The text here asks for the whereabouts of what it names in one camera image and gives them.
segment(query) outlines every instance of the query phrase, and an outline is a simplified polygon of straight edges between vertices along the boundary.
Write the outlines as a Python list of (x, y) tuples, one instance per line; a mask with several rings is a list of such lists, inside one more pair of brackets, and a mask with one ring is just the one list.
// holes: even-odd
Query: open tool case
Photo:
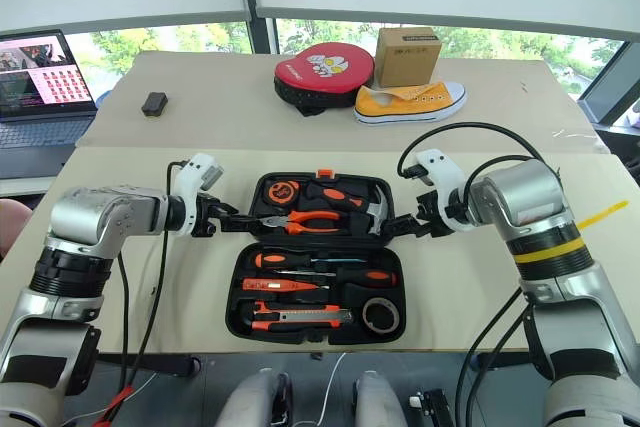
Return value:
[[(316, 218), (318, 212), (331, 218)], [(249, 214), (261, 220), (249, 227), (259, 242), (240, 253), (233, 272), (226, 311), (233, 334), (287, 344), (326, 337), (338, 345), (402, 335), (404, 281), (397, 255), (384, 248), (391, 237), (382, 225), (394, 217), (384, 180), (331, 171), (267, 174)]]

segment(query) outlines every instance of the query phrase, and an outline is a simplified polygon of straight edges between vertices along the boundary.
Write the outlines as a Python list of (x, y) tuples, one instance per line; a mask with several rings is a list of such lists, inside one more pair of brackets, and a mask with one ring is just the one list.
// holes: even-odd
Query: table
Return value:
[(55, 177), (34, 177), (28, 179), (0, 179), (0, 198), (21, 195), (44, 194)]
[[(270, 171), (338, 172), (379, 176), (389, 181), (396, 214), (415, 212), (415, 197), (426, 191), (420, 181), (395, 175), (396, 152), (305, 152), (217, 149), (226, 169), (211, 193), (238, 207), (249, 208), (258, 178)], [(19, 289), (29, 282), (49, 222), (53, 202), (73, 186), (129, 183), (164, 188), (165, 166), (186, 159), (194, 149), (81, 147), (53, 183), (27, 228), (0, 266), (0, 327), (7, 322)], [(481, 153), (457, 153), (453, 159), (466, 171), (486, 160)], [(637, 219), (640, 190), (617, 157), (588, 153), (545, 154), (559, 167), (577, 220), (604, 210), (620, 200), (625, 209), (589, 227), (584, 238), (599, 259), (616, 290), (629, 321), (640, 337), (640, 296), (637, 285)], [(329, 346), (281, 345), (234, 337), (224, 313), (231, 273), (238, 253), (254, 239), (247, 233), (217, 233), (212, 239), (181, 238), (172, 242), (166, 290), (148, 351), (164, 353), (348, 350), (465, 350), (517, 285), (517, 271), (506, 247), (492, 227), (439, 239), (394, 239), (389, 248), (403, 264), (407, 299), (404, 335), (388, 344)], [(161, 237), (130, 238), (124, 248), (132, 286), (130, 348), (137, 348), (150, 308), (150, 292), (157, 277)], [(103, 330), (102, 351), (117, 352), (121, 342), (122, 287), (113, 269), (105, 288), (105, 304), (96, 325)], [(483, 346), (495, 345), (516, 315), (516, 307), (490, 334)], [(525, 348), (518, 333), (508, 348)]]
[[(542, 61), (440, 59), (433, 80), (461, 82), (469, 99), (437, 124), (370, 126), (352, 109), (304, 118), (273, 89), (279, 55), (144, 52), (105, 99), (78, 146), (193, 147), (397, 152), (432, 126), (499, 123), (543, 152), (608, 152), (578, 105)], [(140, 112), (149, 92), (165, 92), (161, 117)], [(447, 152), (512, 152), (513, 143), (468, 129), (440, 136)]]

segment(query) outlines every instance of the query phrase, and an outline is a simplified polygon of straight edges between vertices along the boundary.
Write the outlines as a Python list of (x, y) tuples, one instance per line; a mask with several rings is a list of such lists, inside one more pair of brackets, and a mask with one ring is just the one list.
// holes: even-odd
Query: white cable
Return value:
[[(142, 384), (142, 386), (139, 389), (136, 389), (136, 391), (133, 394), (131, 394), (129, 397), (124, 399), (124, 401), (128, 402), (131, 399), (133, 399), (136, 395), (138, 395), (140, 392), (142, 392), (142, 389), (144, 389), (147, 385), (149, 385), (149, 382), (151, 382), (154, 378), (156, 378), (157, 375), (158, 375), (157, 372), (154, 373), (151, 377), (149, 377), (147, 379), (147, 381), (144, 384)], [(85, 417), (91, 417), (92, 415), (102, 414), (103, 412), (106, 412), (107, 410), (109, 410), (108, 407), (104, 408), (104, 409), (96, 410), (95, 412), (89, 412), (88, 414), (76, 415), (75, 417), (71, 417), (69, 420), (65, 420), (60, 427), (64, 427), (69, 422), (73, 422), (74, 420), (83, 419)]]
[(346, 352), (344, 352), (340, 357), (338, 357), (338, 360), (336, 360), (336, 365), (333, 366), (331, 377), (329, 377), (329, 382), (327, 383), (327, 390), (324, 393), (324, 402), (322, 403), (322, 412), (320, 413), (320, 418), (318, 419), (318, 421), (316, 422), (315, 420), (300, 420), (295, 424), (293, 424), (293, 427), (297, 427), (298, 425), (302, 425), (302, 424), (315, 424), (317, 427), (320, 427), (320, 424), (322, 424), (322, 421), (324, 420), (324, 414), (327, 410), (327, 401), (329, 400), (329, 392), (331, 391), (331, 384), (333, 383), (333, 377), (336, 375), (336, 370), (338, 370), (338, 366), (340, 365), (340, 362), (342, 362), (342, 359), (344, 359), (345, 355), (347, 355)]

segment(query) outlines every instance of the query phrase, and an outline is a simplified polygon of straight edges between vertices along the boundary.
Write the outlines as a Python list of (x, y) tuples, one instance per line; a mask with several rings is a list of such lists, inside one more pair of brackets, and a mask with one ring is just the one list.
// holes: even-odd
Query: yellow tape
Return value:
[(514, 255), (513, 259), (518, 264), (526, 264), (529, 262), (537, 262), (539, 260), (552, 259), (553, 257), (568, 254), (569, 252), (573, 252), (574, 250), (578, 250), (582, 247), (584, 247), (584, 240), (582, 240), (582, 237), (578, 237), (577, 239), (570, 240), (565, 244), (556, 245), (555, 247), (550, 247), (548, 249), (538, 250), (529, 254)]
[(580, 222), (578, 224), (578, 229), (583, 230), (586, 229), (587, 227), (589, 227), (590, 225), (595, 224), (596, 222), (600, 222), (602, 219), (604, 219), (605, 217), (610, 216), (611, 214), (613, 214), (614, 212), (626, 207), (627, 205), (629, 205), (629, 201), (628, 200), (623, 200), (622, 202), (618, 202), (617, 204), (612, 205), (611, 207), (609, 207), (606, 210), (603, 210), (602, 212), (594, 215), (593, 217), (590, 217), (586, 220), (583, 220), (582, 222)]

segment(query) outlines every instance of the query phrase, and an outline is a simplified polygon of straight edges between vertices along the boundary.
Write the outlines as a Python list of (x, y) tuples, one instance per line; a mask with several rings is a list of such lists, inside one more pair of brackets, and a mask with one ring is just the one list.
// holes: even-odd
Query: cardboard box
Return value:
[(380, 87), (428, 84), (442, 42), (429, 27), (380, 29), (376, 79)]

